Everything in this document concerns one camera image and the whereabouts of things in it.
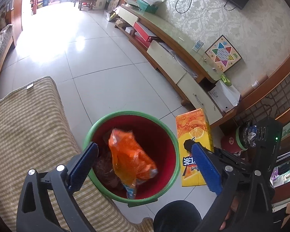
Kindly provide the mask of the person right hand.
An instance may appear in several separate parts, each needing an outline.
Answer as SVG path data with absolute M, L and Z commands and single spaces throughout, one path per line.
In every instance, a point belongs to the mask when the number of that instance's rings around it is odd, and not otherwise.
M 230 209 L 229 209 L 223 223 L 221 224 L 221 226 L 219 228 L 219 231 L 225 229 L 227 220 L 231 217 L 232 213 L 235 213 L 237 211 L 238 206 L 239 206 L 239 197 L 235 196 L 233 201 L 232 201 L 232 204 L 230 206 Z

